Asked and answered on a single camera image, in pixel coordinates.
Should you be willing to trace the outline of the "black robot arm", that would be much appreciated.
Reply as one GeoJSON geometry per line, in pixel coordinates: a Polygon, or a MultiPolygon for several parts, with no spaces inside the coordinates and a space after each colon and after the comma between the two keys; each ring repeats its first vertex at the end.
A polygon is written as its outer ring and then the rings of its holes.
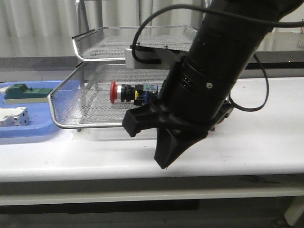
{"type": "Polygon", "coordinates": [[[154,158],[161,168],[232,112],[229,94],[265,35],[275,27],[300,27],[281,18],[300,0],[214,0],[188,53],[171,67],[156,100],[128,110],[123,127],[130,136],[156,128],[154,158]]]}

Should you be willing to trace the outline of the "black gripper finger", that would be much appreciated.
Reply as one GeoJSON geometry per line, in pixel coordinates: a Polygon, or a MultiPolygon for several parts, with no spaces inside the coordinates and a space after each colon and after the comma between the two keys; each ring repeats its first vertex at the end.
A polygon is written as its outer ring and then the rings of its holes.
{"type": "Polygon", "coordinates": [[[154,159],[165,169],[183,152],[208,136],[209,124],[190,123],[181,118],[153,121],[157,129],[154,159]]]}
{"type": "Polygon", "coordinates": [[[172,117],[168,107],[156,99],[149,104],[127,110],[122,126],[131,137],[135,137],[141,130],[172,127],[172,117]]]}

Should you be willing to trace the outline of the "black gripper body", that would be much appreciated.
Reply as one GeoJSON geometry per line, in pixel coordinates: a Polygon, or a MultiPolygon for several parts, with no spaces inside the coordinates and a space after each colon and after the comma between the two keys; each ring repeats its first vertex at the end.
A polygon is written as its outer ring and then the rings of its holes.
{"type": "Polygon", "coordinates": [[[165,108],[165,129],[204,132],[237,81],[234,64],[196,64],[185,57],[171,68],[159,95],[165,108]]]}

